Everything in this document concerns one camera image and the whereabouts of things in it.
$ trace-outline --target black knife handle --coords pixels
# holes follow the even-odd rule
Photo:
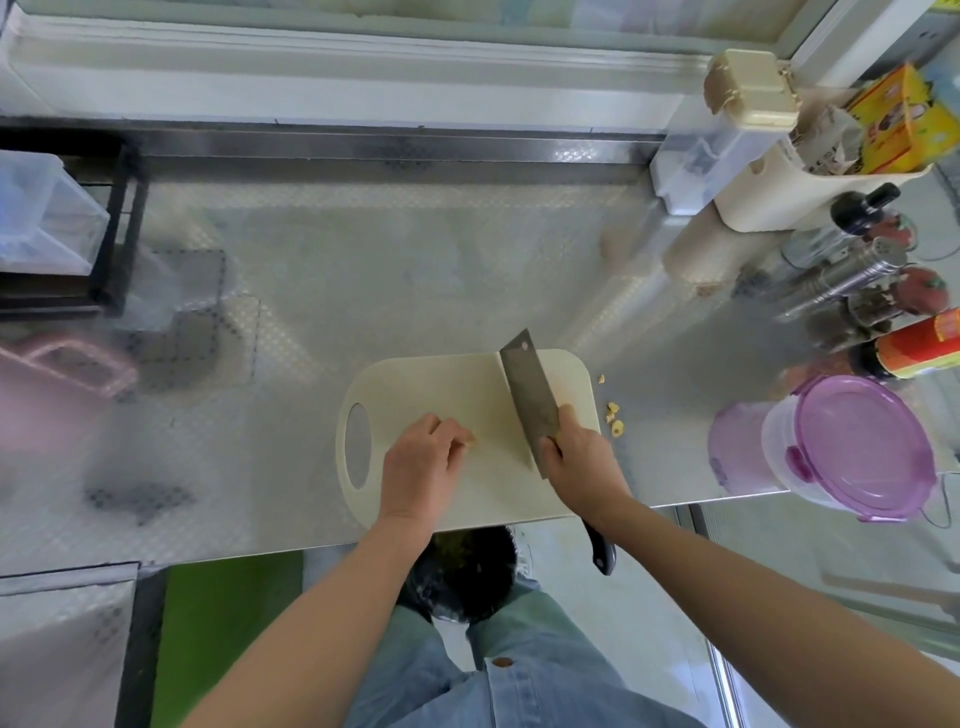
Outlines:
[[[587,535],[590,536],[590,545],[593,546],[593,565],[604,576],[610,576],[613,573],[613,567],[616,566],[616,546],[607,541],[596,528],[586,521],[584,521],[584,528],[587,530]]]

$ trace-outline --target person's right hand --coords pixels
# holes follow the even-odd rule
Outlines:
[[[624,496],[633,497],[603,435],[580,427],[573,407],[560,408],[557,441],[544,437],[540,452],[550,485],[564,505],[591,525]]]

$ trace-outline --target stainless steel countertop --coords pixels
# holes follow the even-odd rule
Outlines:
[[[0,572],[354,541],[333,452],[352,380],[388,357],[496,351],[524,327],[606,378],[597,406],[621,407],[637,498],[725,497],[713,415],[765,399],[804,355],[725,288],[777,237],[733,233],[712,207],[670,217],[639,167],[148,161],[141,246],[188,261],[206,275],[191,295],[220,301],[165,334],[71,325],[127,348],[142,381],[81,447],[0,462]]]

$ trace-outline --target light blue jeans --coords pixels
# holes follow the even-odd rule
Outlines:
[[[531,579],[518,577],[506,606],[471,625],[467,639],[478,670],[487,669],[485,660],[500,656],[532,658],[626,690],[613,666]],[[410,609],[395,607],[345,725],[392,725],[474,674],[453,664],[432,624]]]

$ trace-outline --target cutting board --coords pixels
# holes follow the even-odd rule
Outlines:
[[[600,430],[592,379],[574,354],[538,351],[557,404],[572,404],[581,425]],[[371,456],[366,483],[351,483],[345,440],[350,409],[367,410]],[[385,359],[350,385],[337,423],[337,474],[353,516],[366,527],[380,504],[383,456],[406,427],[433,412],[476,436],[441,531],[569,516],[550,483],[540,479],[510,396],[498,353]]]

